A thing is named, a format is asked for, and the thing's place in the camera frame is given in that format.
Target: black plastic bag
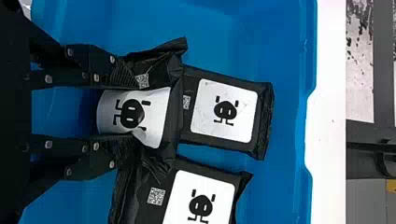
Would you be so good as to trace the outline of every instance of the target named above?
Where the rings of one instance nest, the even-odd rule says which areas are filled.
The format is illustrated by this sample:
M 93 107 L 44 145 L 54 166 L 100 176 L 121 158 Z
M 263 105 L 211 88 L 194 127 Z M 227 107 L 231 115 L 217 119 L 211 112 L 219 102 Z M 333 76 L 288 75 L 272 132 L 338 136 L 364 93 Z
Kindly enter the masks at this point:
M 274 99 L 269 82 L 250 82 L 185 65 L 181 141 L 263 160 Z
M 136 161 L 118 172 L 109 224 L 235 224 L 236 203 L 252 175 L 177 158 L 159 182 Z

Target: black metal bracket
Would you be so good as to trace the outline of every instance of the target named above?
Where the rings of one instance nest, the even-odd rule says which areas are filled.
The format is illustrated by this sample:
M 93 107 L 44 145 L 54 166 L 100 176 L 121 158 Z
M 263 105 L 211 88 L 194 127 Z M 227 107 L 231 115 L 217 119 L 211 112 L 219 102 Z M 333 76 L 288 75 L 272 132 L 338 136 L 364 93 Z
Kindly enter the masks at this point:
M 21 214 L 60 179 L 89 180 L 118 168 L 117 152 L 105 144 L 130 135 L 99 135 L 87 139 L 62 139 L 32 134 L 32 91 L 59 86 L 95 89 L 138 90 L 132 71 L 121 57 L 93 45 L 61 46 L 14 5 L 0 1 L 0 85 L 2 147 L 8 149 L 6 164 L 0 167 L 2 182 L 7 183 L 0 198 L 0 222 L 10 214 Z M 30 63 L 41 69 L 31 71 Z M 122 82 L 115 77 L 131 77 Z M 49 160 L 30 163 L 32 153 Z

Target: metal bolt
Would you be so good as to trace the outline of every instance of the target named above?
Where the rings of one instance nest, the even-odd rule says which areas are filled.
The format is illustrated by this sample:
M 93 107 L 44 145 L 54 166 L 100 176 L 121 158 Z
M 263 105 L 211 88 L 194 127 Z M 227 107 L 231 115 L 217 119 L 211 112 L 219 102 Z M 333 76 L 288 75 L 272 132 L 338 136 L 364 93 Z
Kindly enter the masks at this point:
M 68 49 L 67 50 L 67 55 L 69 55 L 70 57 L 73 56 L 74 52 L 72 49 Z
M 29 152 L 30 150 L 30 145 L 29 143 L 26 143 L 26 147 L 23 148 L 22 152 Z
M 47 141 L 45 148 L 52 148 L 52 141 Z
M 94 143 L 93 144 L 93 151 L 97 151 L 99 149 L 99 143 Z
M 46 80 L 46 83 L 48 83 L 48 84 L 52 83 L 52 76 L 46 75 L 46 77 L 44 79 Z
M 88 147 L 87 146 L 83 146 L 82 147 L 82 153 L 86 153 L 88 151 Z
M 110 62 L 114 63 L 116 61 L 116 58 L 114 56 L 110 56 Z
M 73 174 L 72 168 L 67 168 L 67 169 L 66 169 L 66 176 L 70 176 L 70 175 L 72 175 L 72 174 Z
M 94 75 L 93 75 L 93 80 L 94 80 L 95 82 L 99 82 L 99 80 L 100 80 L 99 75 L 94 74 Z
M 25 81 L 29 81 L 30 80 L 30 74 L 26 74 L 26 76 L 23 78 Z
M 108 166 L 110 167 L 110 169 L 113 169 L 116 166 L 116 163 L 114 161 L 111 161 Z

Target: black metal frame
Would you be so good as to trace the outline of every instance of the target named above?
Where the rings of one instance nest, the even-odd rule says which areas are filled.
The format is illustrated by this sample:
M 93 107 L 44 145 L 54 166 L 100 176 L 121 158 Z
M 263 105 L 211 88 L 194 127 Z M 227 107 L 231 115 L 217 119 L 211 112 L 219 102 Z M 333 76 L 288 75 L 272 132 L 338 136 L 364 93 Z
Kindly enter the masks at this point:
M 118 168 L 117 158 L 103 145 L 133 138 L 130 134 L 86 139 L 32 134 L 32 91 L 59 86 L 133 88 L 108 84 L 111 74 L 120 69 L 122 59 L 92 45 L 61 46 L 24 18 L 17 7 L 6 7 L 1 1 L 0 28 L 4 32 L 0 35 L 0 68 L 7 73 L 0 83 L 4 112 L 0 121 L 6 131 L 0 140 L 9 149 L 6 160 L 12 161 L 0 169 L 3 182 L 8 184 L 1 191 L 1 221 L 9 220 L 7 211 L 20 216 L 25 206 L 61 179 L 90 180 Z M 41 70 L 31 71 L 30 61 L 38 63 Z M 31 164 L 32 153 L 50 160 Z
M 346 121 L 346 178 L 351 179 L 396 178 L 393 1 L 374 1 L 373 12 L 375 122 Z

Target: gray floor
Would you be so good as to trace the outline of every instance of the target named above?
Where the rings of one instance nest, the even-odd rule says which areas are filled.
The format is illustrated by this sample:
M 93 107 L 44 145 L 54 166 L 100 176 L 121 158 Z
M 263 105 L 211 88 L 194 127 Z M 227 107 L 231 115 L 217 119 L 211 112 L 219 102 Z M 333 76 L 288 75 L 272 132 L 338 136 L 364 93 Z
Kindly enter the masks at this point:
M 346 182 L 346 224 L 395 224 L 396 193 L 386 180 Z

